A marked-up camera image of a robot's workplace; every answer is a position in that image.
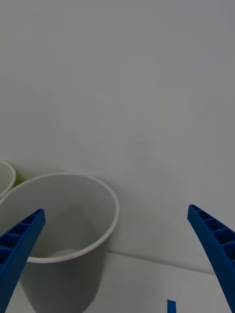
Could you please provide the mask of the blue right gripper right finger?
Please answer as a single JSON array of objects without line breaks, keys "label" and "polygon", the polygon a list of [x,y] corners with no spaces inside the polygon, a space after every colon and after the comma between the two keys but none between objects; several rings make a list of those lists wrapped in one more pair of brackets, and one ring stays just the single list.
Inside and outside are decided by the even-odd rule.
[{"label": "blue right gripper right finger", "polygon": [[235,311],[235,232],[194,204],[188,221],[220,283],[231,312]]}]

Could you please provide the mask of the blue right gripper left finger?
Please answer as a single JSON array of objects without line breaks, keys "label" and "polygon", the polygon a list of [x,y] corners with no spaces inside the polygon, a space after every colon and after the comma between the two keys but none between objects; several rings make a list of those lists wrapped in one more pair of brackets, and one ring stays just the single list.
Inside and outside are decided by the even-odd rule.
[{"label": "blue right gripper left finger", "polygon": [[7,309],[45,223],[45,212],[40,208],[0,237],[0,312],[2,313]]}]

